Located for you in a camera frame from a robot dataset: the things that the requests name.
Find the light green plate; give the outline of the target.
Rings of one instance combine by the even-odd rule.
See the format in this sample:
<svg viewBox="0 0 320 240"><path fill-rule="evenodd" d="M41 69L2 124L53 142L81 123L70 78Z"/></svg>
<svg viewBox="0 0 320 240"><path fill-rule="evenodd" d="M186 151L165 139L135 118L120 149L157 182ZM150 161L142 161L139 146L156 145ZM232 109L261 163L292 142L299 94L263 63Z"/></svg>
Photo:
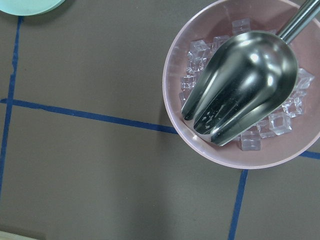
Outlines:
<svg viewBox="0 0 320 240"><path fill-rule="evenodd" d="M14 16L33 16L50 12L64 2L64 0L0 0L0 11Z"/></svg>

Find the pink bowl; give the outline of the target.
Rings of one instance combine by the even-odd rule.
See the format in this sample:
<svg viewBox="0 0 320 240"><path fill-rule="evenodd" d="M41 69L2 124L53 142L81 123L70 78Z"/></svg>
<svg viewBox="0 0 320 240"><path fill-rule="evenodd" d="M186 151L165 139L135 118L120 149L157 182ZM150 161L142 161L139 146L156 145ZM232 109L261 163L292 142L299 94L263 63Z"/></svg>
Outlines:
<svg viewBox="0 0 320 240"><path fill-rule="evenodd" d="M232 23L251 19L254 30L277 30L298 10L289 0L218 0L193 16L175 37L162 75L164 105L171 123L199 155L237 169L263 169L285 163L307 150L320 136L320 23L313 20L292 41L299 66L314 76L304 97L304 114L292 120L292 131L261 141L260 150L243 151L232 141L222 147L208 143L184 123L181 115L180 78L186 71L187 52L196 40L210 42L232 33Z"/></svg>

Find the metal scoop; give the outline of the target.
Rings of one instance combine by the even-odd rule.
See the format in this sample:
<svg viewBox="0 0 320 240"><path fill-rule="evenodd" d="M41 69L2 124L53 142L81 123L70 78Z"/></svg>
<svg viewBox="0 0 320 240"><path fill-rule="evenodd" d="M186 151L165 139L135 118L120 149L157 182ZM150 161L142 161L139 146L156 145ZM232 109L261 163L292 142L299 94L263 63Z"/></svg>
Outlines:
<svg viewBox="0 0 320 240"><path fill-rule="evenodd" d="M277 34L252 30L223 43L183 105L183 119L223 146L277 109L297 81L290 43L319 10L319 1L307 0Z"/></svg>

